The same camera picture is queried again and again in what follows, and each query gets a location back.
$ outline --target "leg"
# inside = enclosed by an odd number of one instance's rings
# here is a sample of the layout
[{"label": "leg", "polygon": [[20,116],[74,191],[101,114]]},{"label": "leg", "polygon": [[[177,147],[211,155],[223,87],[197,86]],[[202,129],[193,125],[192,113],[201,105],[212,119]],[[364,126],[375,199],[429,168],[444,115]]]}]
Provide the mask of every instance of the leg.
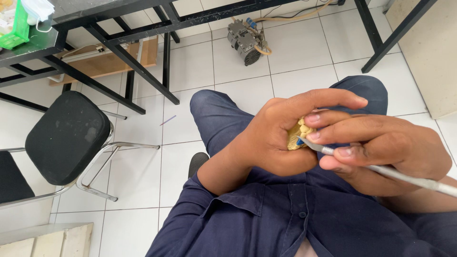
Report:
[{"label": "leg", "polygon": [[228,145],[254,117],[241,111],[226,94],[212,90],[200,90],[195,93],[190,106],[210,156]]},{"label": "leg", "polygon": [[387,114],[387,90],[383,83],[371,76],[349,76],[330,88],[346,89],[368,100],[368,105],[362,109],[351,110],[343,106],[328,107],[330,110],[343,111],[349,114]]}]

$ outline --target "black table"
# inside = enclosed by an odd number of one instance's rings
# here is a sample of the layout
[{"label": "black table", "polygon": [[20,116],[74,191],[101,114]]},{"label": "black table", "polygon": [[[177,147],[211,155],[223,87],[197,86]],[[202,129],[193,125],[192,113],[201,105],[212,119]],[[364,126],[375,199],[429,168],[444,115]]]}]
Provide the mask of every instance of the black table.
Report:
[{"label": "black table", "polygon": [[[11,51],[4,50],[0,53],[0,67],[8,67],[19,73],[19,75],[2,78],[0,87],[9,86],[15,83],[30,81],[33,79],[48,77],[50,75],[65,73],[82,83],[94,88],[104,95],[118,101],[119,103],[131,108],[132,110],[145,114],[146,111],[132,103],[133,96],[133,76],[137,72],[159,92],[164,94],[172,103],[179,104],[179,100],[170,92],[170,38],[176,43],[179,38],[174,32],[179,29],[191,27],[211,21],[216,21],[248,12],[253,12],[277,5],[282,5],[297,0],[244,0],[237,3],[212,8],[186,16],[179,16],[173,1],[175,0],[53,0],[56,11],[53,14],[51,25],[53,30],[48,33],[49,38],[45,38],[40,32],[31,28],[30,42],[23,44]],[[345,0],[338,0],[339,5],[344,4]],[[392,35],[382,42],[381,37],[374,24],[373,18],[365,0],[355,0],[361,19],[367,31],[368,37],[375,54],[362,68],[363,73],[369,72],[382,57],[401,39],[401,37],[430,9],[437,0],[420,0],[417,6],[407,15],[401,24],[395,29]],[[153,8],[159,16],[161,22],[151,25],[130,29],[120,17],[125,14]],[[124,30],[120,33],[109,35],[98,24],[99,21],[114,19]],[[63,51],[63,48],[71,50],[72,47],[65,44],[66,33],[70,29],[84,27],[102,44],[109,48],[114,54],[121,58],[133,70],[127,74],[127,85],[125,97],[108,89],[94,79],[81,73],[65,62],[52,56],[51,54]],[[164,68],[162,83],[152,76],[134,57],[132,57],[120,44],[133,42],[146,37],[152,37],[164,33]],[[30,70],[19,62],[31,59],[40,59],[51,67],[41,70]],[[65,85],[64,90],[69,90],[70,85]],[[28,108],[43,111],[46,107],[36,108],[36,104],[8,96],[0,93],[0,100],[20,104]]]}]

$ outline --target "face mask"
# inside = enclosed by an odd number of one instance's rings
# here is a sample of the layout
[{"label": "face mask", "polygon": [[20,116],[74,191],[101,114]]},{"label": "face mask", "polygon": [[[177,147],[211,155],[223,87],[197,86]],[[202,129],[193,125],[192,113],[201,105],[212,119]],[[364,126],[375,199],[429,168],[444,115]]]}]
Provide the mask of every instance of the face mask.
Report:
[{"label": "face mask", "polygon": [[54,13],[54,6],[48,0],[22,0],[26,12],[39,21],[45,21]]}]

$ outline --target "green basket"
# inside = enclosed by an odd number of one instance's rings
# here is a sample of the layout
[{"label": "green basket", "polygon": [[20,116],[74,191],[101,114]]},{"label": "green basket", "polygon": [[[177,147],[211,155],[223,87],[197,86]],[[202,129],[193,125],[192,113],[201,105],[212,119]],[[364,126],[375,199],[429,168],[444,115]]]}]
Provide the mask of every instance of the green basket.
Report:
[{"label": "green basket", "polygon": [[0,37],[0,47],[13,49],[13,47],[29,41],[30,26],[27,23],[27,17],[28,14],[24,10],[21,0],[17,0],[13,31]]}]

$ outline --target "hand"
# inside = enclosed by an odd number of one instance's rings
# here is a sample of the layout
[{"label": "hand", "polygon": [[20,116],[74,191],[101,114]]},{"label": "hand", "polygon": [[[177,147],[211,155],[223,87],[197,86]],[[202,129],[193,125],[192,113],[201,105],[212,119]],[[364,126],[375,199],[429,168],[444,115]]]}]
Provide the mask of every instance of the hand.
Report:
[{"label": "hand", "polygon": [[279,176],[296,175],[315,167],[317,156],[309,147],[287,150],[287,130],[315,108],[342,105],[350,109],[368,101],[343,89],[318,89],[265,104],[229,147],[246,166],[258,166]]},{"label": "hand", "polygon": [[385,177],[364,168],[393,165],[412,177],[442,179],[452,161],[432,129],[406,120],[383,115],[349,115],[339,111],[320,111],[305,117],[305,124],[320,131],[307,135],[313,143],[327,145],[351,143],[324,156],[320,166],[333,170],[357,191],[374,196],[398,196],[419,189],[407,182]]}]

